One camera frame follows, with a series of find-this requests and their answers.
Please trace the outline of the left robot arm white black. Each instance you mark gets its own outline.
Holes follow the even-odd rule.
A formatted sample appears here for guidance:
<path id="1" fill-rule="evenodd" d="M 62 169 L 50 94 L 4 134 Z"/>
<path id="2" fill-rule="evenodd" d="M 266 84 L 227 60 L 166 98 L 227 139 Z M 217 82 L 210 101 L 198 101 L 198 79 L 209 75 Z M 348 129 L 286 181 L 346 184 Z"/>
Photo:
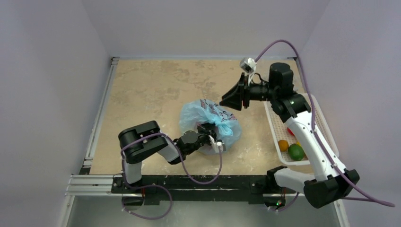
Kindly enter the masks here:
<path id="1" fill-rule="evenodd" d="M 149 121 L 121 131 L 118 135 L 122 157 L 122 186 L 128 193 L 140 190 L 142 162 L 159 154 L 171 165 L 182 163 L 193 152 L 209 147 L 218 155 L 226 151 L 225 143 L 217 138 L 216 126 L 203 123 L 196 131 L 186 131 L 172 140 L 162 133 L 156 121 Z"/>

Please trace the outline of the light blue printed plastic bag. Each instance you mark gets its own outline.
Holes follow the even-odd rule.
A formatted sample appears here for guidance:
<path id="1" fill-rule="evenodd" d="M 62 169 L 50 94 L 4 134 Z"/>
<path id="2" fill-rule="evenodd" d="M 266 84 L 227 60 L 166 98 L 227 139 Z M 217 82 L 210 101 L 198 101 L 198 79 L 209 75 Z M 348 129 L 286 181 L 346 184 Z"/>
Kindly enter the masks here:
<path id="1" fill-rule="evenodd" d="M 217 139 L 225 143 L 226 149 L 230 149 L 242 136 L 239 121 L 232 112 L 222 106 L 207 99 L 199 99 L 183 105 L 178 123 L 181 133 L 195 131 L 198 125 L 204 123 L 215 125 Z"/>

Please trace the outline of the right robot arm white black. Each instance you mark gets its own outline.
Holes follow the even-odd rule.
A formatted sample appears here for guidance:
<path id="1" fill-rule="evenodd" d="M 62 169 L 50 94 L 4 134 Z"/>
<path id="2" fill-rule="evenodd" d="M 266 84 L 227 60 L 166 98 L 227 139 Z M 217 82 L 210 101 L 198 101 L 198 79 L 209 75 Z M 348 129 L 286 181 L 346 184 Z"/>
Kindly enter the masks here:
<path id="1" fill-rule="evenodd" d="M 269 79 L 252 83 L 256 63 L 241 63 L 244 70 L 238 83 L 222 96 L 220 105 L 235 110 L 247 108 L 251 100 L 269 101 L 276 115 L 294 133 L 313 168 L 313 175 L 279 166 L 267 172 L 265 185 L 270 192 L 289 188 L 305 195 L 314 208 L 344 199 L 360 177 L 348 170 L 331 150 L 313 121 L 314 112 L 303 95 L 294 91 L 293 71 L 285 63 L 270 66 Z"/>

